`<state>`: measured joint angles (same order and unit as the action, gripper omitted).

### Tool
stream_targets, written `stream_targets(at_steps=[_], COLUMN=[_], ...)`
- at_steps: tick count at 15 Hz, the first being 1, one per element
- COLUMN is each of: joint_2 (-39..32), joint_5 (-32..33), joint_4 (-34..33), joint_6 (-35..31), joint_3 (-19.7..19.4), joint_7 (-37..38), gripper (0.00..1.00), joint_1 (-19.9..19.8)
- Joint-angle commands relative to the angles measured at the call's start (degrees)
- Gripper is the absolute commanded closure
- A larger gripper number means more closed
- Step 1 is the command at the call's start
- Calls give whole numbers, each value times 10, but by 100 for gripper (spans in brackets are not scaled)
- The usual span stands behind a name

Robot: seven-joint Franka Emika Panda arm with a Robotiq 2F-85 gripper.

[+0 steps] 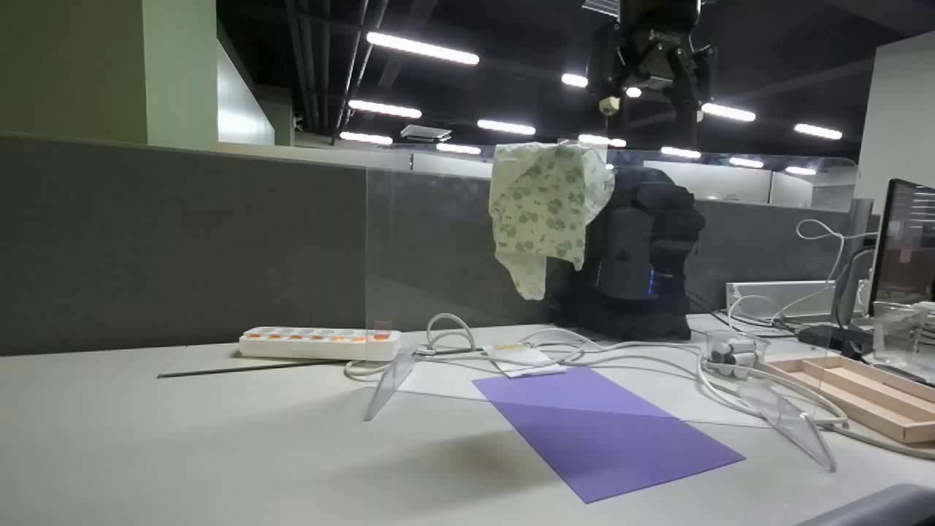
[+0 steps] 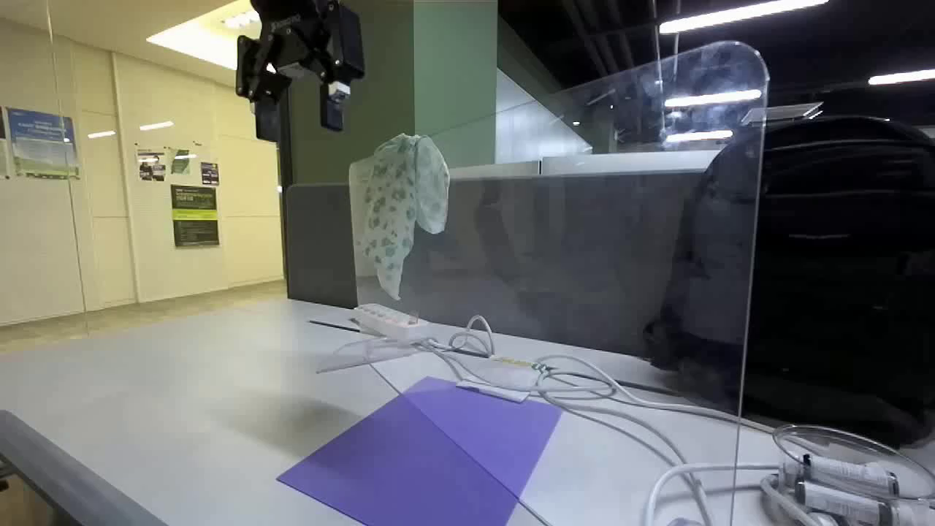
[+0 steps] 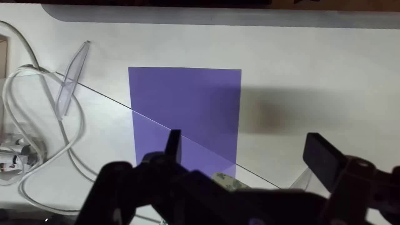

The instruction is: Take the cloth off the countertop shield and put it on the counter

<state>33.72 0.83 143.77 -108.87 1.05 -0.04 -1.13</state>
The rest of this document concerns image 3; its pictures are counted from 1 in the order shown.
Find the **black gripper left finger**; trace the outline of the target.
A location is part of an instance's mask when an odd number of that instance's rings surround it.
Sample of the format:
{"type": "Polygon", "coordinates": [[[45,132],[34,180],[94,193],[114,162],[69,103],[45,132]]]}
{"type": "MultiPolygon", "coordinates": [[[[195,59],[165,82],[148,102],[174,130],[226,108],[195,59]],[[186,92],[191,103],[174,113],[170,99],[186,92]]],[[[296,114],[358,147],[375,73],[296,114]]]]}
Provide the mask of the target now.
{"type": "Polygon", "coordinates": [[[165,147],[165,155],[174,163],[179,163],[181,158],[181,132],[171,130],[165,147]]]}

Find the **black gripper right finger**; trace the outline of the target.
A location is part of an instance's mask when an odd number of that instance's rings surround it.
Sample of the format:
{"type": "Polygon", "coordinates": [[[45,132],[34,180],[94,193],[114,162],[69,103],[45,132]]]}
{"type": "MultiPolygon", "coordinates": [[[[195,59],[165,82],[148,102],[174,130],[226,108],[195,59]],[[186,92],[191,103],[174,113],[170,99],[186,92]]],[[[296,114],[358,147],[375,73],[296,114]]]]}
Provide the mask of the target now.
{"type": "Polygon", "coordinates": [[[303,160],[328,192],[333,192],[348,158],[319,133],[306,135],[303,160]]]}

